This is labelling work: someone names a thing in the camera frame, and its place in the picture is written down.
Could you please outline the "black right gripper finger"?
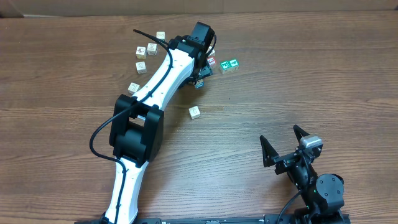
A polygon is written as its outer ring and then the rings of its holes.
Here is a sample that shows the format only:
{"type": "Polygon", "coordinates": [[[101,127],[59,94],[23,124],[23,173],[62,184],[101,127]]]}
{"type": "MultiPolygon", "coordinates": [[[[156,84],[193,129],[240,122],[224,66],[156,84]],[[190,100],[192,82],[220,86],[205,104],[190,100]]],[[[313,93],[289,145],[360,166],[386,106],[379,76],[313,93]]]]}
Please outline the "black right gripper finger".
{"type": "Polygon", "coordinates": [[[298,126],[296,124],[293,126],[293,130],[294,130],[295,136],[297,138],[297,141],[299,143],[303,142],[304,140],[307,140],[308,136],[310,135],[309,133],[304,131],[300,126],[298,126]]]}
{"type": "Polygon", "coordinates": [[[270,142],[263,136],[260,136],[262,147],[263,165],[270,167],[275,165],[275,160],[279,157],[277,151],[271,146],[270,142]]]}

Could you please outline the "white block blue side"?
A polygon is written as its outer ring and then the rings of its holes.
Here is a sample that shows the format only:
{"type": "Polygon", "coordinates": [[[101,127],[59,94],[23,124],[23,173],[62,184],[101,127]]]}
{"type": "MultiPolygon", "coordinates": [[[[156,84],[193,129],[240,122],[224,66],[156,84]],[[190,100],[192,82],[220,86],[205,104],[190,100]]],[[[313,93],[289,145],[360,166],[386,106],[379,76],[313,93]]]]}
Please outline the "white block blue side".
{"type": "Polygon", "coordinates": [[[196,82],[195,88],[196,88],[196,89],[199,89],[199,88],[201,88],[203,85],[204,85],[204,81],[203,81],[203,79],[200,79],[200,80],[198,80],[198,81],[196,82]]]}

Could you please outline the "white block snail picture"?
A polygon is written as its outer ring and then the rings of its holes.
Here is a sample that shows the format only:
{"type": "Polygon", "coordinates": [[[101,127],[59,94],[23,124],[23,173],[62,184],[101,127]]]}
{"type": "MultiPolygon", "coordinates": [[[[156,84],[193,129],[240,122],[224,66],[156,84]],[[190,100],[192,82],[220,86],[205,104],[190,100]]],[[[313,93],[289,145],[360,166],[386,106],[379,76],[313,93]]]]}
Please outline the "white block snail picture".
{"type": "Polygon", "coordinates": [[[199,118],[201,116],[200,110],[198,108],[198,106],[194,106],[188,109],[189,113],[190,113],[190,117],[191,119],[196,119],[199,118]]]}

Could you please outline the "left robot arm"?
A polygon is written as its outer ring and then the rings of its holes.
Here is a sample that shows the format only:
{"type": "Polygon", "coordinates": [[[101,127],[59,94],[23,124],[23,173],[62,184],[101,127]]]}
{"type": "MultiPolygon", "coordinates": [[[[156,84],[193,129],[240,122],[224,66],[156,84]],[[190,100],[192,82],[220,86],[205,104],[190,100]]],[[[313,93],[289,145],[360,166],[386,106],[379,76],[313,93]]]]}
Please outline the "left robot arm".
{"type": "Polygon", "coordinates": [[[132,96],[120,95],[113,116],[92,134],[95,137],[111,125],[110,160],[116,164],[111,203],[99,223],[134,223],[138,198],[147,166],[156,157],[164,135],[164,110],[174,93],[185,84],[208,77],[208,49],[216,34],[207,24],[197,22],[192,33],[165,42],[149,36],[166,51],[164,61],[152,78],[132,96]]]}

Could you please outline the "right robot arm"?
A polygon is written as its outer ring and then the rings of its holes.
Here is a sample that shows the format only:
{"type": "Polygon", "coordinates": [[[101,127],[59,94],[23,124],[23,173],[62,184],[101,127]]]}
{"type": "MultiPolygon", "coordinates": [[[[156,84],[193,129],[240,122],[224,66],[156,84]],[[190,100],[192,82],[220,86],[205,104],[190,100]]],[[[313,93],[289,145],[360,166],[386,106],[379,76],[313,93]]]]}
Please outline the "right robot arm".
{"type": "Polygon", "coordinates": [[[345,202],[344,180],[337,174],[318,175],[312,163],[322,152],[323,141],[301,127],[293,126],[298,146],[295,151],[281,156],[261,135],[263,166],[275,167],[277,175],[286,173],[298,192],[284,205],[271,223],[349,223],[341,212],[345,202]]]}

